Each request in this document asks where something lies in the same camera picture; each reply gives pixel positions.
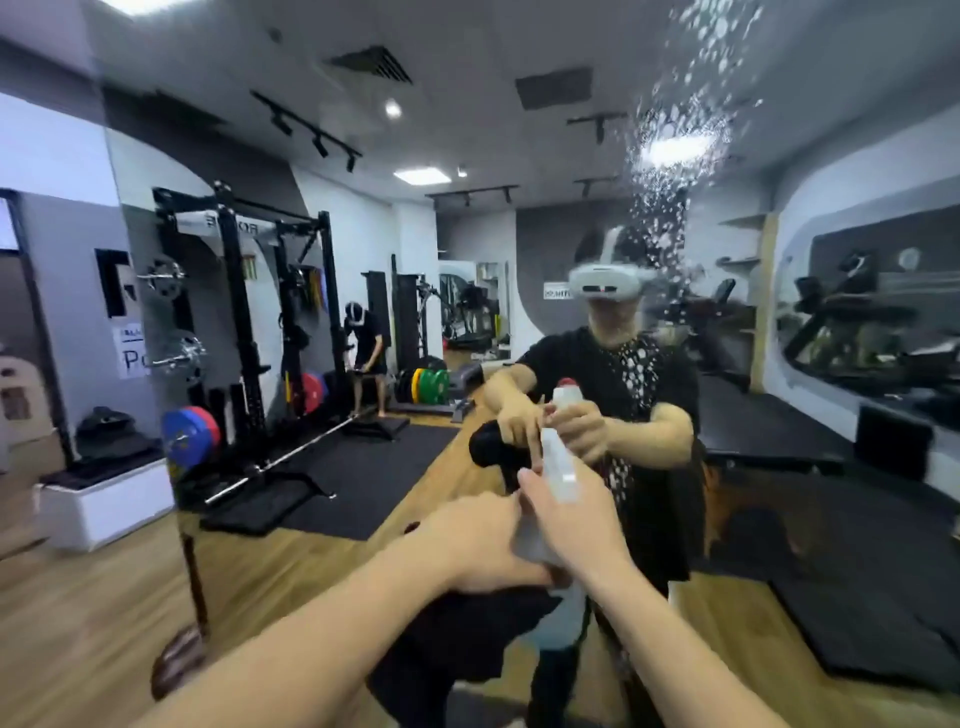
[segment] white vr headset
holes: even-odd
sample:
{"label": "white vr headset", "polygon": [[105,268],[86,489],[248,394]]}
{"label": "white vr headset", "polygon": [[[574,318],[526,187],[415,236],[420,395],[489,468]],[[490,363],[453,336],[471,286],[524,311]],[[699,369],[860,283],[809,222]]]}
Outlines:
{"label": "white vr headset", "polygon": [[352,327],[362,327],[367,321],[367,310],[356,302],[347,304],[347,323]]}
{"label": "white vr headset", "polygon": [[578,265],[567,281],[570,293],[587,299],[629,301],[637,298],[643,287],[658,277],[652,268],[641,268],[635,263],[614,263],[613,253],[624,227],[613,228],[604,237],[600,259]]}

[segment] ceiling light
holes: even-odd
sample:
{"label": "ceiling light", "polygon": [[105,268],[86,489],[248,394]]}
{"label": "ceiling light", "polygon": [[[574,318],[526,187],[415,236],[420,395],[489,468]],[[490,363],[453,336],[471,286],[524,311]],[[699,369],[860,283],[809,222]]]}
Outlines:
{"label": "ceiling light", "polygon": [[149,15],[151,12],[164,11],[173,8],[176,5],[185,5],[186,3],[196,2],[196,0],[100,0],[105,5],[111,6],[114,10],[136,17],[137,15]]}
{"label": "ceiling light", "polygon": [[715,142],[714,134],[690,134],[657,139],[644,150],[643,157],[655,167],[690,164],[705,157]]}
{"label": "ceiling light", "polygon": [[413,184],[417,187],[427,184],[447,184],[450,182],[450,177],[436,167],[398,169],[394,172],[394,176],[400,178],[407,184]]}
{"label": "ceiling light", "polygon": [[293,136],[293,127],[283,120],[283,116],[279,111],[274,111],[274,115],[270,117],[270,122],[287,136]]}
{"label": "ceiling light", "polygon": [[388,119],[398,119],[403,115],[403,109],[394,99],[387,99],[387,103],[383,105],[383,110],[387,113]]}
{"label": "ceiling light", "polygon": [[320,156],[324,159],[330,156],[330,153],[326,150],[324,141],[321,139],[319,134],[313,137],[313,146],[317,148],[317,151],[320,152]]}

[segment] green weight plate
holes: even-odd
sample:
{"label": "green weight plate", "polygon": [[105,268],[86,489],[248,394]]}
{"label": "green weight plate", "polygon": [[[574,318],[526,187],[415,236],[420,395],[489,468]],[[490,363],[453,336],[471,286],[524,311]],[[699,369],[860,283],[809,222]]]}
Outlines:
{"label": "green weight plate", "polygon": [[437,403],[437,373],[430,369],[424,369],[420,375],[420,404]]}
{"label": "green weight plate", "polygon": [[437,372],[435,377],[437,385],[437,401],[435,404],[446,404],[447,395],[450,389],[450,372],[446,369],[441,369]]}

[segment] gray wall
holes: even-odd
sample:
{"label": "gray wall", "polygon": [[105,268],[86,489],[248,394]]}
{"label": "gray wall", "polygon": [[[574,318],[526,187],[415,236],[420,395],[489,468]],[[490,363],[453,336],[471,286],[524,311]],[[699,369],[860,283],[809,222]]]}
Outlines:
{"label": "gray wall", "polygon": [[543,284],[567,279],[577,246],[591,228],[632,222],[631,205],[630,200],[601,200],[516,211],[517,290],[530,321],[544,334],[587,323],[583,302],[545,301]]}
{"label": "gray wall", "polygon": [[23,194],[20,214],[71,435],[93,407],[104,405],[158,436],[151,378],[117,374],[112,327],[125,319],[107,317],[94,254],[127,250],[120,209]]}

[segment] barbell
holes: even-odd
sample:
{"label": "barbell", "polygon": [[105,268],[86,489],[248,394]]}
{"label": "barbell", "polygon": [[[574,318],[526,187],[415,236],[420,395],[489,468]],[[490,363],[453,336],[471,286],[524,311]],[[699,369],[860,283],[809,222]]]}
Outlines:
{"label": "barbell", "polygon": [[206,347],[190,331],[174,331],[166,355],[148,361],[149,369],[159,370],[167,376],[183,375],[188,387],[199,384],[206,376]]}
{"label": "barbell", "polygon": [[146,280],[150,289],[162,299],[172,301],[183,292],[186,273],[173,258],[159,257],[146,273],[138,274],[137,278]]}

